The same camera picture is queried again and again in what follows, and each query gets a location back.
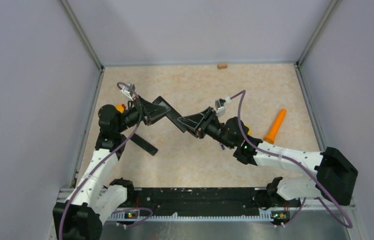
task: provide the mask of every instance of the wire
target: wire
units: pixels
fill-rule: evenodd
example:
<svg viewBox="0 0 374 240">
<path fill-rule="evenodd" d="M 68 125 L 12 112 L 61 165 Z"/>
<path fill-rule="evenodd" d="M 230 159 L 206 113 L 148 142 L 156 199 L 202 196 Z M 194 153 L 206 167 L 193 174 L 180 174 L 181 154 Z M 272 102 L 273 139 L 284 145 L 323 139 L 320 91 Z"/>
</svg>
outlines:
<svg viewBox="0 0 374 240">
<path fill-rule="evenodd" d="M 339 222 L 341 225 L 345 226 L 346 228 L 348 228 L 347 224 L 345 224 L 343 221 L 341 221 L 337 216 L 335 216 L 335 214 L 332 212 L 332 210 L 324 203 L 324 201 L 322 201 L 322 199 L 320 197 L 318 197 L 318 200 L 322 203 L 322 206 L 324 206 L 324 208 L 330 213 L 330 215 L 335 219 L 337 220 L 337 222 Z"/>
<path fill-rule="evenodd" d="M 244 100 L 244 96 L 246 95 L 246 90 L 242 90 L 241 92 L 235 94 L 234 96 L 231 97 L 231 99 L 234 99 L 236 97 L 238 97 L 239 95 L 241 95 L 241 98 L 240 98 L 240 103 L 238 104 L 238 126 L 240 128 L 240 132 L 241 132 L 241 135 L 243 135 L 243 138 L 244 140 L 250 145 L 252 146 L 254 149 L 256 149 L 257 151 L 260 151 L 264 154 L 268 154 L 268 155 L 271 155 L 271 156 L 274 156 L 274 157 L 277 157 L 279 158 L 280 155 L 277 154 L 277 153 L 274 153 L 274 152 L 270 152 L 270 151 L 266 151 L 264 149 L 261 149 L 259 147 L 257 147 L 256 145 L 254 145 L 248 138 L 247 138 L 247 135 L 244 133 L 244 130 L 242 128 L 242 125 L 241 125 L 241 106 L 243 104 L 243 100 Z M 295 163 L 296 165 L 298 165 L 301 169 L 303 169 L 303 171 L 305 171 L 305 173 L 307 175 L 309 175 L 309 177 L 316 183 L 316 185 L 319 187 L 320 190 L 322 190 L 325 195 L 329 198 L 329 200 L 337 207 L 337 209 L 340 211 L 340 213 L 343 215 L 343 217 L 346 219 L 347 221 L 347 224 L 343 223 L 342 221 L 340 221 L 337 217 L 335 217 L 335 219 L 343 226 L 351 229 L 353 227 L 353 223 L 352 221 L 350 220 L 349 216 L 347 215 L 347 213 L 343 210 L 343 208 L 338 204 L 338 202 L 334 199 L 334 197 L 328 192 L 328 190 L 318 181 L 318 179 L 313 175 L 313 173 L 307 169 L 307 167 L 303 166 L 300 162 L 298 162 L 297 160 L 293 159 L 292 157 L 289 157 L 289 156 L 285 156 L 285 155 L 282 155 L 281 156 L 283 159 L 286 159 L 286 160 L 289 160 L 293 163 Z M 322 205 L 325 207 L 325 209 L 329 212 L 329 213 L 332 213 L 332 211 L 326 206 L 326 204 L 324 204 L 322 202 Z"/>
<path fill-rule="evenodd" d="M 123 83 L 123 82 L 118 82 L 116 84 L 118 86 L 119 89 L 122 89 L 122 87 L 120 87 L 119 85 L 123 85 L 125 87 L 127 87 L 130 91 L 132 91 L 134 93 L 134 95 L 136 96 L 136 98 L 139 100 L 139 96 L 138 94 L 127 84 Z M 104 157 L 94 168 L 93 170 L 91 170 L 91 172 L 89 173 L 89 175 L 93 175 L 95 173 L 95 171 L 106 161 L 109 159 L 110 156 L 112 156 L 115 152 L 119 151 L 119 149 L 121 149 L 130 139 L 131 137 L 135 134 L 135 132 L 137 131 L 138 127 L 140 126 L 140 123 L 141 123 L 141 118 L 142 118 L 142 106 L 141 106 L 141 103 L 139 102 L 140 104 L 140 107 L 139 107 L 139 119 L 138 119 L 138 123 L 137 125 L 135 126 L 134 130 L 132 131 L 132 133 L 117 147 L 115 148 L 115 150 L 113 150 L 111 153 L 109 153 L 109 155 L 107 155 L 106 157 Z M 63 210 L 63 214 L 62 214 L 62 218 L 60 219 L 60 224 L 59 224 L 59 236 L 58 236 L 58 239 L 59 240 L 63 240 L 63 223 L 65 222 L 65 218 L 66 218 L 66 214 L 68 212 L 68 209 L 69 209 L 69 206 L 71 205 L 71 203 L 73 202 L 73 200 L 75 199 L 76 195 L 78 194 L 79 190 L 85 185 L 85 183 L 88 181 L 88 177 L 86 177 L 76 188 L 75 190 L 73 191 L 73 194 L 72 196 L 69 198 L 68 202 L 66 203 L 66 206 L 65 206 L 65 209 Z"/>
<path fill-rule="evenodd" d="M 141 224 L 142 222 L 146 221 L 147 219 L 151 218 L 153 216 L 153 210 L 151 210 L 147 207 L 134 207 L 134 208 L 127 208 L 127 209 L 124 209 L 124 210 L 114 211 L 114 212 L 112 212 L 112 214 L 126 213 L 126 212 L 131 212 L 131 211 L 138 211 L 139 212 L 140 210 L 148 211 L 150 214 L 146 218 L 141 219 L 140 221 L 135 221 L 133 224 L 125 225 L 127 228 L 131 228 L 131 227 L 135 227 L 135 226 Z"/>
</svg>

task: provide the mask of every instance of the white wall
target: white wall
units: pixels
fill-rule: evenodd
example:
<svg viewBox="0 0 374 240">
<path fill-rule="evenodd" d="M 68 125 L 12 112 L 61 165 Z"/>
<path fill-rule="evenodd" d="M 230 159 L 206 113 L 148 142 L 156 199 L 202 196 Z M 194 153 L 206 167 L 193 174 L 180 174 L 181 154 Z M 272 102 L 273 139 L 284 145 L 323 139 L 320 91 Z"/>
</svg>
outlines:
<svg viewBox="0 0 374 240">
<path fill-rule="evenodd" d="M 0 1 L 0 239 L 45 238 L 97 77 L 57 0 Z"/>
<path fill-rule="evenodd" d="M 328 145 L 359 171 L 354 196 L 374 239 L 374 1 L 343 1 L 303 69 Z"/>
<path fill-rule="evenodd" d="M 69 0 L 102 64 L 294 62 L 331 0 Z"/>
</svg>

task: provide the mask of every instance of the robotic arm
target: robotic arm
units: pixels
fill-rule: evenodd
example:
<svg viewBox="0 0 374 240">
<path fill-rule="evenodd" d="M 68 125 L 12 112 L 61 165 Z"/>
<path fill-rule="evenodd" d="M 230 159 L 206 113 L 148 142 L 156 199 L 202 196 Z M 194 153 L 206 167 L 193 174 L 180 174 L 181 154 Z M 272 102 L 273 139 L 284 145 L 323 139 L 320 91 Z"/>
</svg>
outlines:
<svg viewBox="0 0 374 240">
<path fill-rule="evenodd" d="M 133 107 L 119 112 L 115 106 L 105 105 L 98 112 L 100 134 L 86 174 L 79 181 L 76 195 L 72 196 L 75 194 L 74 191 L 65 203 L 58 202 L 53 209 L 57 235 L 62 216 L 66 214 L 61 240 L 99 239 L 106 219 L 129 198 L 128 186 L 118 183 L 109 186 L 104 195 L 99 195 L 111 168 L 118 163 L 124 147 L 106 161 L 102 160 L 126 140 L 121 132 L 134 126 L 139 120 L 149 126 L 163 117 L 169 118 L 183 133 L 189 132 L 199 139 L 208 135 L 230 149 L 236 148 L 233 156 L 243 164 L 272 166 L 308 174 L 297 164 L 283 157 L 289 156 L 310 171 L 340 205 L 350 204 L 358 171 L 337 149 L 328 147 L 325 152 L 297 151 L 275 146 L 249 135 L 249 141 L 245 141 L 240 127 L 244 133 L 248 132 L 248 128 L 237 117 L 230 118 L 226 123 L 219 122 L 218 117 L 224 113 L 224 104 L 230 101 L 229 98 L 216 100 L 216 109 L 208 107 L 200 113 L 181 116 L 162 97 L 148 102 L 140 96 L 135 97 L 134 90 L 132 84 L 121 90 L 132 100 Z M 248 142 L 262 150 L 256 150 Z M 284 206 L 286 201 L 296 198 L 318 197 L 331 200 L 308 175 L 295 178 L 277 177 L 267 185 L 266 190 L 261 190 L 255 203 L 261 208 L 270 208 Z"/>
</svg>

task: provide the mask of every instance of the beige floor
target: beige floor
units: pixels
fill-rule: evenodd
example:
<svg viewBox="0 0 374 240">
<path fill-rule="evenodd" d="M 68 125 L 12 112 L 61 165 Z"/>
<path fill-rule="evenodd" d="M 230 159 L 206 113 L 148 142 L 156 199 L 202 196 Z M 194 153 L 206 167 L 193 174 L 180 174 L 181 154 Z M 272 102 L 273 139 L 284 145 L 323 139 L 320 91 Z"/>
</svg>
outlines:
<svg viewBox="0 0 374 240">
<path fill-rule="evenodd" d="M 242 120 L 251 127 L 252 136 L 263 138 L 279 110 L 286 108 L 275 143 L 298 150 L 319 150 L 292 64 L 230 64 L 224 70 L 217 70 L 215 65 L 108 67 L 80 176 L 90 162 L 99 133 L 98 109 L 105 104 L 126 103 L 116 87 L 119 81 L 135 83 L 138 94 L 150 102 L 162 95 L 183 116 L 213 107 L 215 99 L 246 89 Z M 221 122 L 236 115 L 238 101 L 227 105 Z M 159 152 L 151 156 L 129 141 L 107 183 L 124 177 L 136 187 L 260 187 L 275 177 L 297 176 L 277 168 L 243 165 L 232 157 L 233 150 L 222 150 L 208 136 L 196 139 L 182 133 L 166 118 L 152 126 L 142 124 L 137 133 Z"/>
</svg>

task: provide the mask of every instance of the wooden block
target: wooden block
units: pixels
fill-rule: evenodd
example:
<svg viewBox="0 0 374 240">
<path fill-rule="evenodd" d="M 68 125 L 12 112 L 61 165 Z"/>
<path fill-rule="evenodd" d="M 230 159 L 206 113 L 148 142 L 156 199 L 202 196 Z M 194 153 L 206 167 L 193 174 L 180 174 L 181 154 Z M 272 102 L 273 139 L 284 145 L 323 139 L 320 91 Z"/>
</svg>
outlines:
<svg viewBox="0 0 374 240">
<path fill-rule="evenodd" d="M 218 69 L 226 69 L 228 64 L 226 62 L 218 63 Z"/>
</svg>

